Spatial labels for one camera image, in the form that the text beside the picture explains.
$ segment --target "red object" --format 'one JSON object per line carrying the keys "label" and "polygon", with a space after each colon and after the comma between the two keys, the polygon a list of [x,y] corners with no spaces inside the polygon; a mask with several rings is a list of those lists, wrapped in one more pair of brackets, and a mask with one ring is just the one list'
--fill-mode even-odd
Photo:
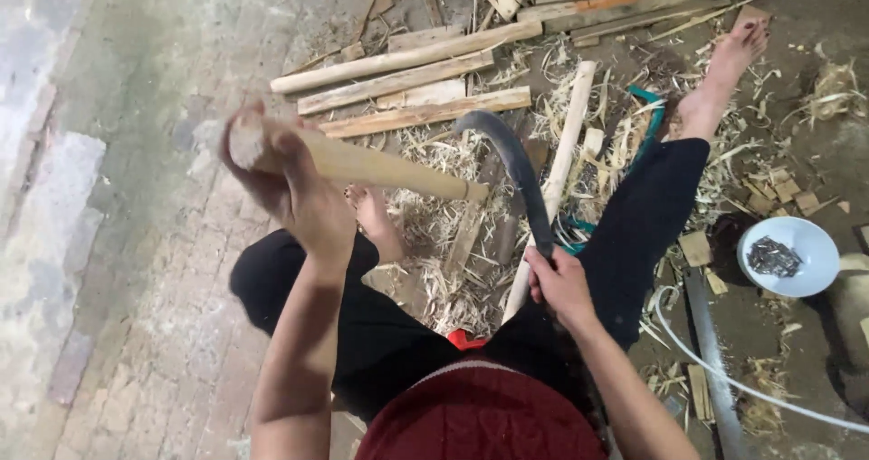
{"label": "red object", "polygon": [[473,341],[468,341],[467,332],[459,329],[449,333],[447,335],[447,339],[450,343],[455,345],[461,351],[465,350],[476,350],[477,348],[481,348],[482,345],[486,344],[486,338],[475,339]]}
{"label": "red object", "polygon": [[356,454],[356,460],[408,458],[604,460],[606,454],[580,411],[544,383],[468,366],[440,372],[393,399]]}

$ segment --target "white cable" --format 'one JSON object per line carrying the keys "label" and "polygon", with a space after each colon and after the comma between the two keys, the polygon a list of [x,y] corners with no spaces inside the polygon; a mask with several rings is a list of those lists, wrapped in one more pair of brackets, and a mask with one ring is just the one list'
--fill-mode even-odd
{"label": "white cable", "polygon": [[[672,285],[665,286],[665,288],[672,288],[676,291],[679,291],[679,288],[673,287]],[[727,383],[730,383],[731,385],[733,385],[733,387],[736,387],[739,390],[742,390],[743,392],[751,394],[752,396],[755,396],[755,398],[761,398],[765,401],[773,403],[773,404],[777,405],[778,407],[782,407],[782,408],[785,408],[787,410],[792,410],[793,412],[796,412],[797,414],[802,414],[803,416],[808,416],[812,419],[817,419],[818,421],[828,422],[834,426],[840,426],[840,427],[845,428],[847,430],[859,431],[860,433],[869,434],[869,426],[866,426],[864,424],[857,424],[856,422],[843,421],[841,419],[836,419],[835,417],[830,417],[830,416],[827,416],[824,414],[820,414],[819,412],[815,412],[813,410],[801,408],[799,406],[795,406],[795,405],[787,403],[785,401],[781,401],[781,400],[776,399],[776,398],[771,398],[771,397],[767,396],[766,394],[758,392],[757,390],[755,390],[753,388],[746,387],[742,383],[736,382],[732,378],[728,377],[727,374],[725,374],[723,370],[714,369],[711,365],[709,365],[706,362],[704,362],[703,360],[701,360],[701,358],[698,355],[691,353],[691,351],[688,349],[688,347],[685,346],[684,343],[679,341],[679,338],[676,337],[676,334],[673,333],[673,330],[670,329],[670,326],[668,326],[667,321],[664,319],[664,315],[660,311],[660,299],[658,299],[658,301],[655,303],[654,309],[655,309],[655,312],[658,313],[658,320],[660,320],[661,325],[664,326],[664,330],[667,332],[668,335],[670,335],[670,337],[673,339],[673,341],[676,343],[676,345],[679,346],[679,348],[681,348],[682,351],[685,352],[686,355],[690,356],[694,362],[697,362],[697,364],[700,365],[701,367],[703,367],[704,369],[717,375],[718,377],[721,377],[721,378],[727,380]]]}

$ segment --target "curved blade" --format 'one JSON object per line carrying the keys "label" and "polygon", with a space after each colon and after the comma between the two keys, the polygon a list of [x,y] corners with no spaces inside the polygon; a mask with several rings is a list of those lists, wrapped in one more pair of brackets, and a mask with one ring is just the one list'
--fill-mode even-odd
{"label": "curved blade", "polygon": [[494,147],[498,149],[507,174],[516,183],[516,188],[525,200],[528,225],[531,227],[531,234],[535,237],[537,250],[551,261],[555,237],[549,224],[546,204],[543,202],[543,194],[540,193],[535,171],[519,139],[500,117],[488,110],[472,110],[455,121],[455,132],[468,129],[485,132]]}

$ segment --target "person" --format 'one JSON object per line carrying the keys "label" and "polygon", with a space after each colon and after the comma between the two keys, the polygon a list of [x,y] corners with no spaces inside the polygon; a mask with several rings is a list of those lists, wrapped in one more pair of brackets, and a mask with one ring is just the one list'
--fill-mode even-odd
{"label": "person", "polygon": [[229,158],[230,120],[223,162],[285,228],[247,248],[230,277],[250,321],[271,335],[251,457],[329,457],[333,391],[368,424],[359,459],[605,458],[546,301],[581,353],[623,457],[699,458],[625,350],[639,339],[653,268],[692,211],[709,141],[768,34],[766,21],[747,21],[718,44],[706,78],[678,105],[680,129],[635,163],[586,247],[575,258],[556,249],[552,267],[528,248],[531,299],[469,352],[362,284],[403,254],[381,190],[352,186],[348,204],[290,129],[275,141],[285,177],[240,169]]}

